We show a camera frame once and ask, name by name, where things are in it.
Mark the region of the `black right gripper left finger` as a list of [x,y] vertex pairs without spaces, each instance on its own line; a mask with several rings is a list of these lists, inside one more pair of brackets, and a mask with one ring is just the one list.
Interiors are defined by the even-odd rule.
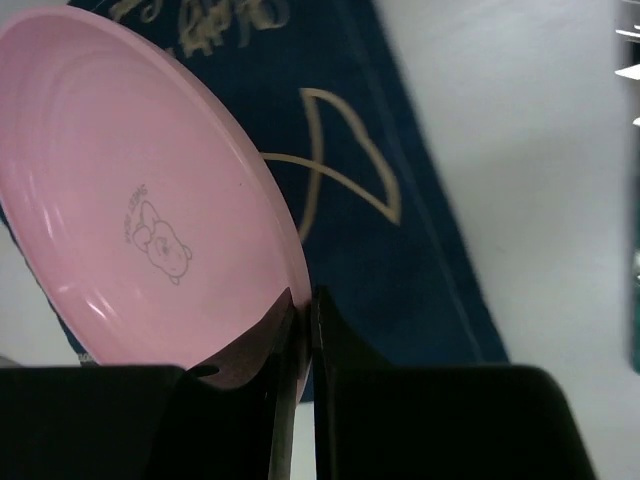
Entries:
[[298,316],[283,292],[200,364],[3,368],[5,479],[286,479]]

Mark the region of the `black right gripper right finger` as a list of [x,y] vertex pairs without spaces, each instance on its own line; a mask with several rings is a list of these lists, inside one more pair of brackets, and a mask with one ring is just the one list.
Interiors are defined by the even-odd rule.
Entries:
[[522,365],[387,362],[314,293],[316,475],[320,479],[592,479],[569,404]]

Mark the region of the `pink plastic plate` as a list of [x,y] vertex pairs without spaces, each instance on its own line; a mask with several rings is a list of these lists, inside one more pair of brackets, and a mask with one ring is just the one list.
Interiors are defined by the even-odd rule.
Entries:
[[96,14],[1,29],[1,204],[56,312],[99,364],[190,368],[311,285],[290,211],[225,106]]

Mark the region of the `dark blue cloth placemat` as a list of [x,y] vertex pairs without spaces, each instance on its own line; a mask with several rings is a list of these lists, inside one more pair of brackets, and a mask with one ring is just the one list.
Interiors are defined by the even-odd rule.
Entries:
[[265,161],[313,290],[400,365],[504,362],[369,1],[74,1],[165,51]]

